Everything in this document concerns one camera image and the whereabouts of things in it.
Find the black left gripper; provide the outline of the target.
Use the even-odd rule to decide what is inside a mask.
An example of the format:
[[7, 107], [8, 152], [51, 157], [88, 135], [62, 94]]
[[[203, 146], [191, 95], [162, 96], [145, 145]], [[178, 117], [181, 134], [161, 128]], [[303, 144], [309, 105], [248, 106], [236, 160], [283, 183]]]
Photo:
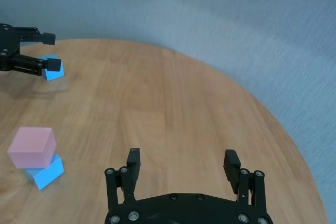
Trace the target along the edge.
[[1, 24], [1, 71], [18, 71], [36, 76], [42, 76], [43, 70], [60, 71], [60, 59], [38, 59], [17, 55], [19, 42], [42, 42], [54, 45], [56, 35], [40, 33], [37, 27], [12, 27]]

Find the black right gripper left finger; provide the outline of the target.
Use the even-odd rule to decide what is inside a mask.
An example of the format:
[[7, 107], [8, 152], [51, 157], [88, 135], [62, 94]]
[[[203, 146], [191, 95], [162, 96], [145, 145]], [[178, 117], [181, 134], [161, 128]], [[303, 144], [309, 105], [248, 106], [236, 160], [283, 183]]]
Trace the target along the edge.
[[115, 170], [107, 168], [104, 171], [107, 186], [108, 208], [116, 208], [118, 203], [117, 189], [121, 188], [124, 204], [135, 201], [134, 190], [140, 171], [140, 149], [131, 148], [127, 158], [127, 164]]

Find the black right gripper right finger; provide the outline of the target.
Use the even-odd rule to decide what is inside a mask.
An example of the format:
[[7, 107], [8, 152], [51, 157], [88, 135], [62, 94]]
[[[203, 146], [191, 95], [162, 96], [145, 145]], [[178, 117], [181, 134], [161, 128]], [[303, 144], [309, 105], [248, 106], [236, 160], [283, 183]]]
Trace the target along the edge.
[[225, 150], [223, 168], [237, 202], [248, 205], [251, 192], [251, 205], [266, 208], [265, 174], [260, 170], [253, 173], [241, 168], [241, 162], [234, 150]]

